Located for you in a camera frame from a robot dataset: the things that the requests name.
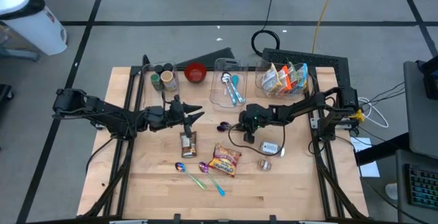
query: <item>concrete floor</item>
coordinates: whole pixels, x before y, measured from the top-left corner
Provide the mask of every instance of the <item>concrete floor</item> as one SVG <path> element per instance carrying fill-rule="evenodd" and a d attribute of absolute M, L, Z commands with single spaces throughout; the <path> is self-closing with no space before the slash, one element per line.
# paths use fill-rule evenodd
<path fill-rule="evenodd" d="M 45 0 L 66 26 L 68 49 L 42 56 L 37 63 L 0 60 L 0 83 L 14 87 L 15 99 L 0 119 L 0 223 L 15 223 L 38 158 L 52 123 L 55 90 L 63 88 L 86 21 L 95 0 Z M 424 21 L 438 21 L 435 0 L 414 0 Z M 273 0 L 271 21 L 316 21 L 325 0 Z M 111 68 L 139 65 L 147 53 L 152 62 L 182 62 L 230 47 L 236 58 L 254 64 L 258 57 L 250 37 L 261 26 L 182 26 L 184 21 L 263 21 L 269 0 L 102 0 L 96 21 L 177 21 L 173 26 L 94 26 L 81 58 L 73 87 L 104 97 Z M 331 0 L 325 21 L 413 21 L 407 0 Z M 314 26 L 268 26 L 281 38 L 281 48 L 310 52 Z M 433 40 L 438 28 L 427 27 Z M 260 36 L 259 48 L 274 47 Z M 347 57 L 352 86 L 359 96 L 373 97 L 403 81 L 402 63 L 429 60 L 432 54 L 416 26 L 323 26 L 316 53 Z M 384 139 L 407 131 L 404 97 L 380 102 L 389 121 L 383 129 L 372 123 L 364 128 Z M 85 165 L 95 130 L 86 121 L 62 121 L 27 221 L 73 218 L 85 179 Z M 374 144 L 379 140 L 371 138 Z M 395 160 L 378 162 L 381 178 L 368 179 L 380 191 L 396 180 Z M 396 211 L 364 185 L 370 216 L 396 221 Z"/>

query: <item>clear plastic container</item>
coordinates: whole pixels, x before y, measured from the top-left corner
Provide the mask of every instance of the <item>clear plastic container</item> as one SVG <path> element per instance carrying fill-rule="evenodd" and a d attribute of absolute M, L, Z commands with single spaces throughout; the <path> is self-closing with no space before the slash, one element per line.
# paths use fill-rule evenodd
<path fill-rule="evenodd" d="M 172 65 L 172 74 L 175 81 L 176 88 L 168 89 L 162 84 L 161 90 L 156 90 L 152 84 L 151 77 L 155 72 L 157 65 L 164 66 L 165 64 Z M 144 74 L 144 90 L 142 97 L 141 108 L 152 105 L 163 105 L 163 95 L 166 101 L 172 101 L 175 95 L 179 95 L 179 81 L 176 72 L 177 66 L 172 62 L 158 62 L 154 64 L 147 64 L 143 66 L 142 72 Z"/>
<path fill-rule="evenodd" d="M 233 102 L 227 85 L 222 81 L 223 73 L 229 73 L 231 77 L 237 76 L 238 83 L 235 86 L 241 100 L 237 97 L 229 83 L 228 87 L 233 93 Z M 211 81 L 210 101 L 215 104 L 214 109 L 225 112 L 239 112 L 246 103 L 246 80 L 248 78 L 248 65 L 242 66 L 240 60 L 219 58 L 214 63 L 214 75 Z"/>
<path fill-rule="evenodd" d="M 279 64 L 279 63 L 273 63 L 275 66 L 275 69 L 280 71 L 284 66 L 288 67 L 288 70 L 290 72 L 289 75 L 292 75 L 293 78 L 298 79 L 295 85 L 292 84 L 292 89 L 288 92 L 281 92 L 281 93 L 269 93 L 267 90 L 263 89 L 263 86 L 261 84 L 261 80 L 263 79 L 263 76 L 265 75 L 266 71 L 268 71 L 271 68 L 271 62 L 266 62 L 264 60 L 259 60 L 257 62 L 257 65 L 255 67 L 255 96 L 256 97 L 265 97 L 265 98 L 277 98 L 277 99 L 293 99 L 296 97 L 296 95 L 303 94 L 308 86 L 307 86 L 307 80 L 309 78 L 309 69 L 307 69 L 307 65 L 305 63 L 298 63 L 294 65 L 295 71 L 291 71 L 288 64 Z M 298 72 L 305 72 L 303 74 L 303 77 L 300 77 L 301 74 Z"/>

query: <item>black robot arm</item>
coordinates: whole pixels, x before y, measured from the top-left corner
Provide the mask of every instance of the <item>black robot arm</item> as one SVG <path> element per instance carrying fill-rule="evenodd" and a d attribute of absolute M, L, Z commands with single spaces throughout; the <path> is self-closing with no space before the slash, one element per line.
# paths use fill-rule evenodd
<path fill-rule="evenodd" d="M 326 104 L 331 94 L 337 94 L 333 106 Z M 323 140 L 335 139 L 335 126 L 345 117 L 353 115 L 359 109 L 357 91 L 353 88 L 332 88 L 326 92 L 317 92 L 308 99 L 292 105 L 269 105 L 264 108 L 258 104 L 248 104 L 246 111 L 239 115 L 237 130 L 245 132 L 244 140 L 254 143 L 254 132 L 267 125 L 287 125 L 296 117 L 314 110 L 328 110 L 327 117 L 318 120 L 317 130 Z"/>
<path fill-rule="evenodd" d="M 53 111 L 55 119 L 88 119 L 94 126 L 105 126 L 113 138 L 130 140 L 137 136 L 137 132 L 148 129 L 152 132 L 183 125 L 188 138 L 192 136 L 190 127 L 204 112 L 194 115 L 185 115 L 202 106 L 181 103 L 179 95 L 175 95 L 168 110 L 163 107 L 152 106 L 144 110 L 132 112 L 100 100 L 98 97 L 87 95 L 83 90 L 58 89 Z"/>

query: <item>wooden tabletop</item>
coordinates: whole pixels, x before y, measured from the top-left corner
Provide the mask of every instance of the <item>wooden tabletop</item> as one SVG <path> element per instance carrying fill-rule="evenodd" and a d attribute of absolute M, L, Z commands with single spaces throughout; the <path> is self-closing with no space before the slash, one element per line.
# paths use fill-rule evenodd
<path fill-rule="evenodd" d="M 123 107 L 129 71 L 128 67 L 113 68 L 106 102 Z M 317 68 L 317 73 L 321 91 L 336 86 L 333 68 Z M 191 105 L 201 105 L 202 111 L 205 112 L 192 127 L 192 131 L 197 133 L 198 155 L 195 158 L 181 158 L 179 133 L 183 131 L 182 126 L 156 133 L 146 131 L 138 134 L 133 150 L 123 218 L 173 219 L 173 215 L 179 213 L 182 219 L 198 220 L 268 220 L 271 214 L 275 214 L 277 219 L 282 221 L 324 220 L 315 158 L 307 150 L 311 141 L 307 115 L 298 117 L 286 127 L 285 156 L 269 158 L 272 170 L 261 171 L 257 168 L 257 162 L 265 158 L 264 156 L 250 149 L 234 147 L 226 133 L 217 132 L 216 126 L 220 122 L 236 123 L 239 113 L 215 110 L 209 99 L 212 76 L 213 72 L 208 72 L 205 81 L 195 85 L 189 83 L 183 73 L 179 73 L 182 101 Z M 255 74 L 249 72 L 247 103 L 258 103 L 265 107 L 268 104 L 290 105 L 303 98 L 301 95 L 294 100 L 256 97 L 255 88 Z M 154 94 L 150 83 L 146 84 L 145 91 L 142 97 L 143 106 L 161 105 L 159 95 Z M 131 109 L 135 95 L 134 93 L 132 96 Z M 337 130 L 336 134 L 350 139 L 346 131 Z M 233 141 L 249 145 L 242 137 L 242 133 L 232 132 Z M 93 150 L 99 148 L 108 138 L 107 131 L 97 132 Z M 255 138 L 255 148 L 258 148 L 262 141 L 281 144 L 282 127 L 268 126 L 258 129 Z M 198 169 L 199 162 L 208 163 L 212 159 L 216 143 L 242 152 L 234 178 L 220 171 L 210 170 L 214 179 L 226 192 L 225 197 L 219 195 L 208 176 Z M 90 163 L 78 214 L 88 211 L 107 186 L 115 144 L 113 142 L 105 148 Z M 357 209 L 368 215 L 351 145 L 340 139 L 331 144 L 340 187 Z M 175 162 L 183 162 L 188 172 L 207 185 L 207 190 L 201 190 L 186 174 L 178 173 L 175 170 Z M 333 192 L 328 184 L 327 186 L 331 213 L 336 216 Z M 116 212 L 118 194 L 117 188 L 114 192 L 112 213 Z"/>

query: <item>paper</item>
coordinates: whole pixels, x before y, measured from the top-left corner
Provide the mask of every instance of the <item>paper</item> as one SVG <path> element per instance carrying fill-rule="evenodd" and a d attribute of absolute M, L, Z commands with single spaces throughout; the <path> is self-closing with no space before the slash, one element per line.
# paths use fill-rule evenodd
<path fill-rule="evenodd" d="M 369 138 L 350 138 L 351 143 L 355 146 L 355 151 L 359 152 L 364 149 L 368 149 L 371 147 L 371 140 Z M 371 162 L 361 166 L 362 176 L 363 177 L 380 177 L 380 173 L 378 172 L 377 163 Z"/>

